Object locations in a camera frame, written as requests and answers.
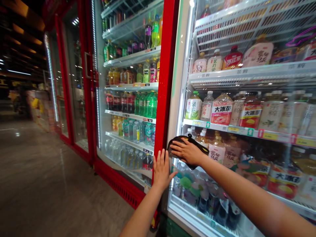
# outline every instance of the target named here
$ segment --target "white bottle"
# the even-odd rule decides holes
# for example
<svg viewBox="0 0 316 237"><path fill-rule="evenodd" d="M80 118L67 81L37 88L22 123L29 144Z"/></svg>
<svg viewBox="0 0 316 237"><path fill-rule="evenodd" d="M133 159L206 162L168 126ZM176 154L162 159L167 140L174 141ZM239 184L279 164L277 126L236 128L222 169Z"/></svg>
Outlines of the white bottle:
<svg viewBox="0 0 316 237"><path fill-rule="evenodd" d="M204 99L202 104L201 110L201 117L200 120L202 121L211 121L211 114L212 114L212 105L214 102L214 98L212 97L213 92L208 91L207 97Z"/></svg>

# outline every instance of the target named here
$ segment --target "led light strip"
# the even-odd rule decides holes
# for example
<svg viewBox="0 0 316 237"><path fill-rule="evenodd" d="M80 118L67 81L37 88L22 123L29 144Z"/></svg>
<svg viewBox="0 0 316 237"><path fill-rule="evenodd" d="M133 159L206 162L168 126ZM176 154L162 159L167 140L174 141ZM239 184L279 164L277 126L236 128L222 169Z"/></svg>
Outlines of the led light strip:
<svg viewBox="0 0 316 237"><path fill-rule="evenodd" d="M55 112L55 121L58 122L58 112L57 112L57 103L56 103L56 92L55 92L55 84L54 84L54 75L53 75L53 67L52 67L52 60L50 57L50 49L49 49L49 42L48 42L48 35L47 32L45 33L45 45L47 51L47 58L48 58L48 68L50 74L50 84L52 87L53 93L53 103L54 103L54 112Z"/></svg>
<svg viewBox="0 0 316 237"><path fill-rule="evenodd" d="M97 59L95 58L96 55L96 35L95 35L95 15L94 15L94 0L91 0L92 4L92 27L93 27L93 47L94 47L94 67L95 71L97 71ZM99 88L96 88L96 108L97 108L97 122L98 122L98 138L99 138L99 149L101 149L101 132L100 132L100 108L99 108Z"/></svg>

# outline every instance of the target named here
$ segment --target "store aisle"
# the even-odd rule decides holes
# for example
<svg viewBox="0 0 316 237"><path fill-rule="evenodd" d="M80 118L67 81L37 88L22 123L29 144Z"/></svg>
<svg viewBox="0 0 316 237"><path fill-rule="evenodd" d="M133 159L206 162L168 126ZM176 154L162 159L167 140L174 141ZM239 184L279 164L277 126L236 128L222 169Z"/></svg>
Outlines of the store aisle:
<svg viewBox="0 0 316 237"><path fill-rule="evenodd" d="M55 134L0 121L0 236L118 236L134 209Z"/></svg>

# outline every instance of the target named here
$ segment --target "yellow label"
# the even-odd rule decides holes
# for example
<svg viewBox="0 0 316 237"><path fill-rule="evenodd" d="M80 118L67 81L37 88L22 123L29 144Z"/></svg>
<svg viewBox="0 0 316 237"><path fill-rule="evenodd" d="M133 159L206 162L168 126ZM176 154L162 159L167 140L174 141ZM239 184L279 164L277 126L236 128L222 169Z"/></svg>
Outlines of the yellow label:
<svg viewBox="0 0 316 237"><path fill-rule="evenodd" d="M228 127L228 131L229 131L229 132L239 132L239 128Z"/></svg>
<svg viewBox="0 0 316 237"><path fill-rule="evenodd" d="M264 132L263 133L263 138L277 141L277 134Z"/></svg>
<svg viewBox="0 0 316 237"><path fill-rule="evenodd" d="M303 146L316 147L316 141L305 139L305 138L299 138L299 137L296 139L296 144L303 145Z"/></svg>

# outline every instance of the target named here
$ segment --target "price tag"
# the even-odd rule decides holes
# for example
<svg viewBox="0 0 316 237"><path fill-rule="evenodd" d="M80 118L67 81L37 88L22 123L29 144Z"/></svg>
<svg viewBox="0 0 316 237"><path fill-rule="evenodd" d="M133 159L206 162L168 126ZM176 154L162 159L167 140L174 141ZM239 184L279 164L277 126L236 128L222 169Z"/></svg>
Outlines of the price tag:
<svg viewBox="0 0 316 237"><path fill-rule="evenodd" d="M147 149L143 148L143 151L148 153L149 155L152 155L152 151L150 151L150 150L147 150Z"/></svg>

